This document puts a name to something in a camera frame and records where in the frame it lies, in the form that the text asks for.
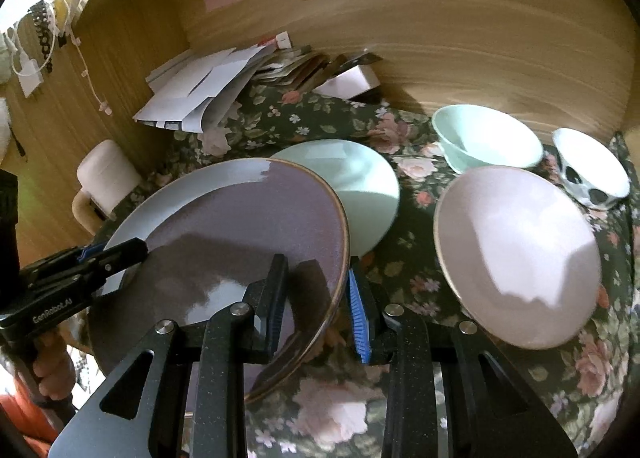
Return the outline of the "left hand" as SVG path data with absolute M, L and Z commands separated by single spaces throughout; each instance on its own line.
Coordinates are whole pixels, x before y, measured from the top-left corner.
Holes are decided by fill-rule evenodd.
M 38 354 L 32 370 L 38 379 L 40 394 L 50 400 L 65 400 L 72 394 L 76 371 L 60 331 L 54 329 L 40 335 L 36 348 Z

